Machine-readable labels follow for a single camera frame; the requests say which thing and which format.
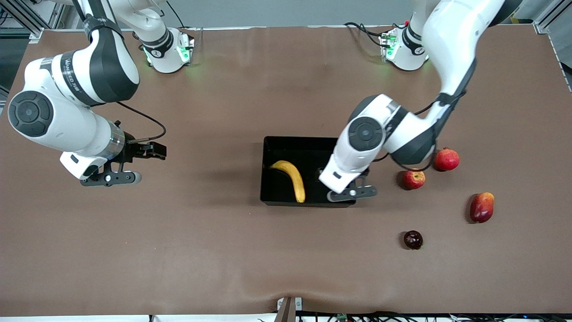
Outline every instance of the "black tray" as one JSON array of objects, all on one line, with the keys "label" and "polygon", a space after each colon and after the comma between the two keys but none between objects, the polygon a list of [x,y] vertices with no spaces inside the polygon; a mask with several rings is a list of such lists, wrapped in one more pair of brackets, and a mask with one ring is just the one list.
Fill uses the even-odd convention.
[{"label": "black tray", "polygon": [[[354,205],[355,201],[330,202],[329,188],[318,180],[319,169],[329,161],[337,138],[267,136],[262,154],[260,200],[268,206],[335,207]],[[296,202],[290,177],[269,167],[276,161],[289,161],[298,168],[306,192],[304,203]]]}]

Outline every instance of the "banana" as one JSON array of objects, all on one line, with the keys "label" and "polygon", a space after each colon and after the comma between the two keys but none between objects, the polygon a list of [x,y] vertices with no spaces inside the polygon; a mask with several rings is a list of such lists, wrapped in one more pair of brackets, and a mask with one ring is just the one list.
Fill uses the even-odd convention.
[{"label": "banana", "polygon": [[306,191],[304,190],[304,182],[302,181],[302,176],[300,175],[300,171],[298,171],[298,169],[294,164],[288,161],[280,160],[275,164],[271,165],[270,169],[276,169],[286,172],[286,174],[290,176],[292,184],[294,185],[294,194],[296,195],[296,201],[299,203],[303,203],[306,200]]}]

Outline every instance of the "yellow banana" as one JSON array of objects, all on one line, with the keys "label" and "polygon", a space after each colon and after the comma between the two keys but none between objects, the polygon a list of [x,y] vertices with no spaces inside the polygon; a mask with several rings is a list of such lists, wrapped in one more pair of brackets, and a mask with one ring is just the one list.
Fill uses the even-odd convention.
[{"label": "yellow banana", "polygon": [[306,200],[306,191],[304,190],[304,182],[302,181],[302,176],[300,171],[296,166],[288,161],[280,160],[275,164],[270,166],[270,169],[277,169],[284,171],[290,176],[292,184],[294,185],[294,194],[296,195],[296,201],[302,203]]}]

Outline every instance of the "rectangular black container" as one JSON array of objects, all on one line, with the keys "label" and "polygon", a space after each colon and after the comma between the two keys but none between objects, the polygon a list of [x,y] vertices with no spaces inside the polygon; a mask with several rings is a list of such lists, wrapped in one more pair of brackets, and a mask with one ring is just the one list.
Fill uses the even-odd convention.
[{"label": "rectangular black container", "polygon": [[[306,138],[301,136],[267,136],[262,154],[260,200],[268,206],[345,208],[355,201],[330,202],[329,188],[318,180],[336,146],[337,138]],[[306,192],[304,203],[296,202],[290,177],[269,167],[276,161],[289,161],[298,168]]]}]

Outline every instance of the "brown tabletop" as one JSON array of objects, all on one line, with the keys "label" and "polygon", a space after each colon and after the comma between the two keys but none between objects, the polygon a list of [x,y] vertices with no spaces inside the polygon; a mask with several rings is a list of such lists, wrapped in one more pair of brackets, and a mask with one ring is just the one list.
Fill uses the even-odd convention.
[{"label": "brown tabletop", "polygon": [[[549,39],[489,29],[468,94],[439,145],[460,166],[396,184],[371,167],[376,198],[348,209],[259,200],[268,135],[337,137],[355,105],[385,93],[412,111],[434,99],[428,63],[403,72],[343,28],[205,31],[194,65],[159,74],[126,42],[141,85],[129,104],[168,129],[166,161],[136,160],[133,186],[84,188],[60,153],[0,124],[0,314],[261,313],[285,295],[307,311],[572,312],[572,96]],[[23,67],[87,44],[44,32]],[[159,128],[117,104],[96,108],[135,136]],[[471,225],[471,196],[495,215]],[[402,232],[425,245],[406,250]]]}]

